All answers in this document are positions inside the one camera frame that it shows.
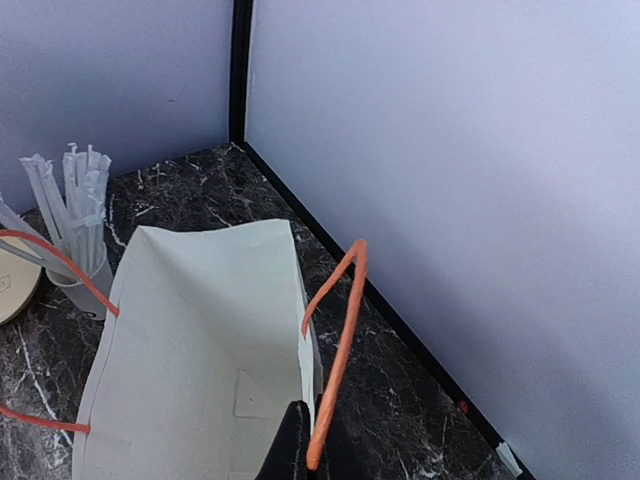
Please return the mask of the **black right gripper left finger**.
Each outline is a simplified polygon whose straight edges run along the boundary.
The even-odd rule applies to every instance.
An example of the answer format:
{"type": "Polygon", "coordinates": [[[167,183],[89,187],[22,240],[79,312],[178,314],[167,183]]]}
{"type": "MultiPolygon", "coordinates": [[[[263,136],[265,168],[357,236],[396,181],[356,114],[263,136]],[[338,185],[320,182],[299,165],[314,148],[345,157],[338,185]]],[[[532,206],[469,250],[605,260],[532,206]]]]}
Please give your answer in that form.
{"type": "Polygon", "coordinates": [[[257,480],[307,480],[306,452],[310,415],[304,401],[291,402],[284,414],[257,480]]]}

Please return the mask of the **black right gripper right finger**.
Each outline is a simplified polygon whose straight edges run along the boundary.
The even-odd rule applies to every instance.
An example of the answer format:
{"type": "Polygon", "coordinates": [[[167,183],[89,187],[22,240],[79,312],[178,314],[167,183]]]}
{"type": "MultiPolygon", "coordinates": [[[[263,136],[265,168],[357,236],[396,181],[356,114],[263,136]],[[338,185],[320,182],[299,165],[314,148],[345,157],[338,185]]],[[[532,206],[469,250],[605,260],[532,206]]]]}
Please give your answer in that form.
{"type": "Polygon", "coordinates": [[[372,479],[365,460],[358,453],[340,414],[331,424],[319,467],[320,479],[365,480],[372,479]]]}

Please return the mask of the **white cream bear paper bag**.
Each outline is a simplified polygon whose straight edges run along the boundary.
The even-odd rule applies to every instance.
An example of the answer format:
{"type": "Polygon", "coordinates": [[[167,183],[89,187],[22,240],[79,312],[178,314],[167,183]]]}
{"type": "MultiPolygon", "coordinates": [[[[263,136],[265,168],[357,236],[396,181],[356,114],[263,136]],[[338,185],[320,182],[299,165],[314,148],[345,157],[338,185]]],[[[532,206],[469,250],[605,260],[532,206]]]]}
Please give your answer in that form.
{"type": "Polygon", "coordinates": [[[106,298],[74,436],[76,479],[257,479],[288,405],[310,415],[308,479],[336,416],[367,277],[355,242],[313,296],[290,224],[137,228],[106,298]]]}

